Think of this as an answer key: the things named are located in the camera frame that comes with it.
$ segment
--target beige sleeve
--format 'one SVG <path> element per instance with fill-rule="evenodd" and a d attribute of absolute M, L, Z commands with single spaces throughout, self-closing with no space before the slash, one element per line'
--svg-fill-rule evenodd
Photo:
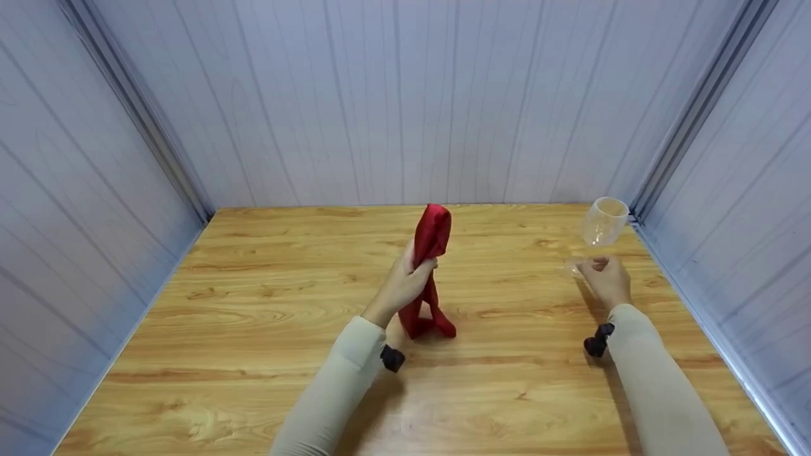
<path fill-rule="evenodd" d="M 346 421 L 383 366 L 380 352 L 385 340 L 386 333 L 379 326 L 354 317 L 285 418 L 268 454 L 332 454 Z"/>
<path fill-rule="evenodd" d="M 621 304 L 608 320 L 615 326 L 608 350 L 645 455 L 729 455 L 710 412 L 648 317 Z"/>

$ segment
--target red cloth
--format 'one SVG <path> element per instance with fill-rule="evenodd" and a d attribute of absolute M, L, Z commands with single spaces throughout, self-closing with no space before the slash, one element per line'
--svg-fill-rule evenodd
<path fill-rule="evenodd" d="M 438 204 L 429 204 L 423 218 L 419 219 L 417 232 L 414 234 L 414 267 L 420 266 L 429 258 L 436 258 L 445 253 L 448 239 L 451 236 L 451 213 Z M 423 301 L 431 308 L 431 319 L 420 318 L 419 309 Z M 434 273 L 425 284 L 423 292 L 414 302 L 402 308 L 398 314 L 403 329 L 414 339 L 436 327 L 445 337 L 455 338 L 456 327 L 440 310 L 440 297 L 436 293 Z"/>

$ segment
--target wooden table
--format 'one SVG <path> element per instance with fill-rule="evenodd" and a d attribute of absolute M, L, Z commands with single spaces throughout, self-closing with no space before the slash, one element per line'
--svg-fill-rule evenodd
<path fill-rule="evenodd" d="M 616 372 L 583 354 L 604 313 L 566 272 L 581 204 L 463 205 L 436 279 L 453 340 L 389 343 L 339 454 L 640 454 Z M 222 209 L 56 452 L 264 454 L 334 338 L 373 296 L 422 207 Z M 650 316 L 733 454 L 783 454 L 630 228 Z"/>

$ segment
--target white paneled wall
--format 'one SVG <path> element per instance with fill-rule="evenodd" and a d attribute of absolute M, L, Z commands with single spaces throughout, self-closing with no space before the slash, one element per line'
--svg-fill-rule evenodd
<path fill-rule="evenodd" d="M 0 454 L 51 452 L 200 231 L 52 0 L 0 0 Z"/>
<path fill-rule="evenodd" d="M 216 208 L 630 200 L 741 1 L 96 4 Z"/>
<path fill-rule="evenodd" d="M 781 0 L 646 221 L 693 305 L 811 440 L 811 2 Z"/>

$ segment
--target metal frame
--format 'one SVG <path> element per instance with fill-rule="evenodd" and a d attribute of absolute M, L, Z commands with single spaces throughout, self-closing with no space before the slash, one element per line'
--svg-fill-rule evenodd
<path fill-rule="evenodd" d="M 667 141 L 667 147 L 631 204 L 631 213 L 642 225 L 777 2 L 748 0 L 740 9 L 706 75 L 693 92 L 678 127 Z"/>
<path fill-rule="evenodd" d="M 167 139 L 168 136 L 161 129 L 142 92 L 135 85 L 131 72 L 127 70 L 108 38 L 111 35 L 99 19 L 101 16 L 97 14 L 95 7 L 87 0 L 56 0 L 56 2 L 79 34 L 84 47 L 96 61 L 99 70 L 130 115 L 175 190 L 200 221 L 204 225 L 208 223 L 213 215 L 211 206 L 200 199 L 200 194 L 178 161 Z"/>

